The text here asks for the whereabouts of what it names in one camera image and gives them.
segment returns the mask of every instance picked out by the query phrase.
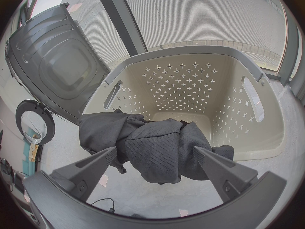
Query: washing machine door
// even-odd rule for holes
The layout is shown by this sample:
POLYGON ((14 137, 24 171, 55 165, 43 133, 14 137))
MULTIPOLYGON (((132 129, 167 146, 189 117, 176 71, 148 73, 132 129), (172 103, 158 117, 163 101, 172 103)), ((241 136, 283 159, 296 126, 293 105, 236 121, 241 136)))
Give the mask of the washing machine door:
POLYGON ((51 113, 35 100, 24 100, 18 105, 16 124, 29 143, 46 144, 55 134, 55 123, 51 113))
POLYGON ((7 41, 12 76, 52 112, 78 124, 86 103, 110 72, 67 6, 26 21, 7 41))

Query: black cable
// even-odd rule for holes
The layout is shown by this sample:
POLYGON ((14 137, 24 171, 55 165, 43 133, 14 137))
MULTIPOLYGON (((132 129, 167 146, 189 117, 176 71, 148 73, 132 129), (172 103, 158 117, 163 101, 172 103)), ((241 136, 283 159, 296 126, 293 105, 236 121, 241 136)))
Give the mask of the black cable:
POLYGON ((114 213, 114 200, 113 200, 112 198, 102 198, 102 199, 99 199, 99 200, 93 202, 93 203, 90 204, 90 205, 93 205, 93 204, 95 204, 95 203, 98 202, 98 201, 102 201, 102 200, 106 200, 106 199, 112 200, 112 208, 109 210, 109 212, 114 213))
POLYGON ((98 202, 98 201, 102 201, 102 200, 106 200, 106 199, 110 199, 110 200, 112 200, 112 208, 114 208, 114 200, 112 199, 112 198, 102 198, 102 199, 99 199, 99 200, 97 200, 97 201, 95 201, 95 202, 93 202, 92 204, 90 204, 90 205, 93 205, 93 204, 95 204, 96 202, 98 202))

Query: metal frame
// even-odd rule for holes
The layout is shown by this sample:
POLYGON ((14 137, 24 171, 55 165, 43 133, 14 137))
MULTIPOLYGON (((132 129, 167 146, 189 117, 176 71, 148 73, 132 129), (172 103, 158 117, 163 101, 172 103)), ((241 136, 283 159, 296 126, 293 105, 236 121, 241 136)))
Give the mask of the metal frame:
POLYGON ((292 74, 298 57, 299 33, 291 12, 285 5, 283 5, 283 7, 286 15, 287 35, 285 52, 282 58, 280 68, 278 70, 278 75, 280 76, 281 84, 285 86, 289 81, 289 78, 292 74))
POLYGON ((130 56, 147 52, 126 0, 101 0, 130 56))
POLYGON ((32 11, 33 11, 33 8, 34 8, 36 2, 37 2, 37 0, 32 0, 32 3, 31 3, 31 5, 30 5, 30 7, 29 7, 29 10, 28 10, 28 12, 27 12, 27 18, 26 18, 26 20, 29 20, 29 19, 31 18, 32 11))

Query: black device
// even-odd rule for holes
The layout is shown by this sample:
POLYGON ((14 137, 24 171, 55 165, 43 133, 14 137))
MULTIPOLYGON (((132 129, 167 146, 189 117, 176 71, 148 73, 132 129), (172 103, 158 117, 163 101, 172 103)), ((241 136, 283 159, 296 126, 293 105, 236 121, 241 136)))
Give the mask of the black device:
POLYGON ((6 184, 12 186, 14 173, 12 167, 5 158, 2 158, 0 161, 0 169, 6 184))

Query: window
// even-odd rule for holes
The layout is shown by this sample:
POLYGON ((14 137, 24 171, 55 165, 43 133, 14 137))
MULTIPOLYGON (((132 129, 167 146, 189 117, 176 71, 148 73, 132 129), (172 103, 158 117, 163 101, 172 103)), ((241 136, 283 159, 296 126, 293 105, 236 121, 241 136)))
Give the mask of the window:
POLYGON ((114 68, 129 54, 100 0, 37 0, 32 17, 53 6, 69 3, 67 10, 77 20, 97 54, 114 68))
POLYGON ((127 0, 149 51, 223 45, 277 71, 285 43, 279 0, 127 0))

